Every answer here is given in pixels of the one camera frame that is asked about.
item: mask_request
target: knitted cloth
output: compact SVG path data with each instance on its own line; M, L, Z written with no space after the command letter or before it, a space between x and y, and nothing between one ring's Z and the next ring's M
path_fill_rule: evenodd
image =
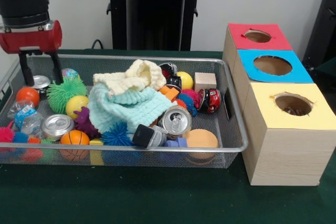
M126 122L129 132L134 133L139 124L149 126L163 112L176 105L176 102L172 103L149 87L141 92L129 89L111 98L108 92L107 86L100 83L92 88L89 96L90 121L100 133L109 131L119 122Z
M151 87L159 90L166 84L162 70L148 60L136 60L125 73L96 73L93 83L104 83L109 88L109 96L123 94L129 89L136 91Z

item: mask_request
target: crushed plastic bottle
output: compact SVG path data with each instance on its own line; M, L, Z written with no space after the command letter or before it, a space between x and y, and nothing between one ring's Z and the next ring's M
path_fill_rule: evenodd
M8 112L8 117L14 119L15 126L27 135L40 135L43 117L34 104L28 100L16 102Z

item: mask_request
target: stacked boxes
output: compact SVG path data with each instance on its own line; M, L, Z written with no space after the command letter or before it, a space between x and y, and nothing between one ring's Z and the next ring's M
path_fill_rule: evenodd
M280 28L229 24L223 58L249 133L251 185L317 185L336 146L336 116Z

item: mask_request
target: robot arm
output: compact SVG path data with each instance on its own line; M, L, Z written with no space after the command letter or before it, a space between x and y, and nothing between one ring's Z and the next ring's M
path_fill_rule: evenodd
M46 53L54 62L57 84L62 83L57 50L61 46L60 23L49 18L49 0L0 0L0 45L8 54L19 54L26 83L34 85L33 75L27 65L27 55Z

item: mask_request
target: circular hole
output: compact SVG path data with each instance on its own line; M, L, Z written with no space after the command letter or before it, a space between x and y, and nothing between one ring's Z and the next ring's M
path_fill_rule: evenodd
M244 36L257 43L266 43L272 38L268 33L259 30L249 30L244 34Z
M311 112L309 101L298 95L281 95L275 99L275 102L281 110L291 115L303 116Z
M260 71L274 76L283 76L293 69L288 61L276 56L260 56L253 63Z

